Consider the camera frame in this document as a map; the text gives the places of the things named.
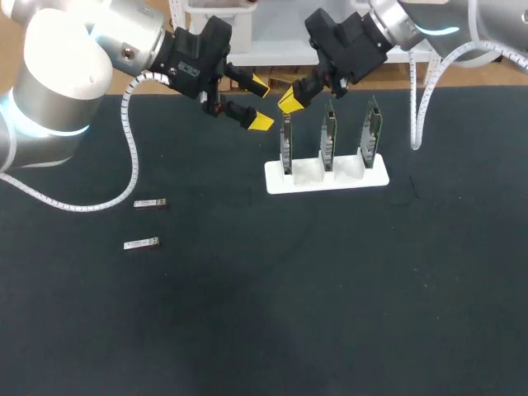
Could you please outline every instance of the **black table surface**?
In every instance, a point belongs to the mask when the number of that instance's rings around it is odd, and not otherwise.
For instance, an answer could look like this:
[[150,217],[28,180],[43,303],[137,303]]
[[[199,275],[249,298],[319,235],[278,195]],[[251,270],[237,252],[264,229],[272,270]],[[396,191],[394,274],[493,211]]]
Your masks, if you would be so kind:
[[[338,155],[371,94],[334,103]],[[182,97],[133,98],[140,181],[112,210],[2,184],[0,395],[526,395],[528,89],[439,90],[417,153],[408,92],[376,96],[384,188],[269,196],[278,126]],[[235,99],[279,118],[278,97]],[[297,158],[317,155],[328,99],[293,117]],[[13,174],[72,204],[117,196],[119,102],[69,163]],[[133,210],[152,198],[171,209]]]

